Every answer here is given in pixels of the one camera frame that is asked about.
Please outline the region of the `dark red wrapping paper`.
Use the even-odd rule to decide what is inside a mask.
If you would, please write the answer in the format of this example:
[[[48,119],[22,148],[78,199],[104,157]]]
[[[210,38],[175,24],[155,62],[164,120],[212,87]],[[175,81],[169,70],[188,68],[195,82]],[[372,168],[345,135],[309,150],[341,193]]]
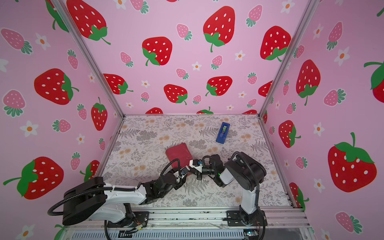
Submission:
[[[191,155],[186,143],[181,143],[177,146],[168,148],[166,150],[166,156],[170,162],[174,159],[179,159],[181,168],[189,166],[190,161],[193,160],[193,156]]]

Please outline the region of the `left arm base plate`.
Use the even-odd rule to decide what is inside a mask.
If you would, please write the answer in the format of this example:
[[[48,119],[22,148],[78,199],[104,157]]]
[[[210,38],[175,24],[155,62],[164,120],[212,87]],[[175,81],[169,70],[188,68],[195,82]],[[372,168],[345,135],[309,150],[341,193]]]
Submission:
[[[117,223],[108,221],[107,228],[145,228],[149,220],[150,212],[132,212]]]

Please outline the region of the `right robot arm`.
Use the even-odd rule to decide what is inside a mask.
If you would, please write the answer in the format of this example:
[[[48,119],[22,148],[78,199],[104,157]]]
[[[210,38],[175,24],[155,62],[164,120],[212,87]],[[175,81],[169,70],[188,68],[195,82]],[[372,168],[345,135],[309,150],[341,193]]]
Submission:
[[[233,181],[243,188],[238,220],[244,225],[251,226],[258,219],[264,219],[259,207],[259,195],[260,184],[263,183],[267,171],[262,164],[244,152],[234,152],[226,163],[222,162],[219,155],[212,155],[204,156],[201,160],[191,160],[189,167],[198,180],[202,176],[209,176],[221,188]]]

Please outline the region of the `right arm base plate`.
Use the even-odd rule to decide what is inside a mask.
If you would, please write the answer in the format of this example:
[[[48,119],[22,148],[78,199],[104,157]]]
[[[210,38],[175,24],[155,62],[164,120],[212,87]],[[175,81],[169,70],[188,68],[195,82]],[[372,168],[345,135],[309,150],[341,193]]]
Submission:
[[[223,221],[230,227],[266,227],[268,225],[265,212],[256,210],[252,214],[244,211],[227,211]]]

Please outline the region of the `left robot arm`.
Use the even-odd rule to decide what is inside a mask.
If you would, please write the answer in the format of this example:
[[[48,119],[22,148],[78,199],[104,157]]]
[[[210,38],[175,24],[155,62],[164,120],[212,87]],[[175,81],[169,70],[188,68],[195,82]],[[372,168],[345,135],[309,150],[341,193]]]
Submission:
[[[86,220],[106,220],[111,223],[133,221],[130,205],[148,205],[164,198],[172,189],[186,181],[185,171],[169,171],[158,179],[132,186],[114,186],[95,177],[64,193],[64,199],[48,210],[49,216],[62,216],[64,226]]]

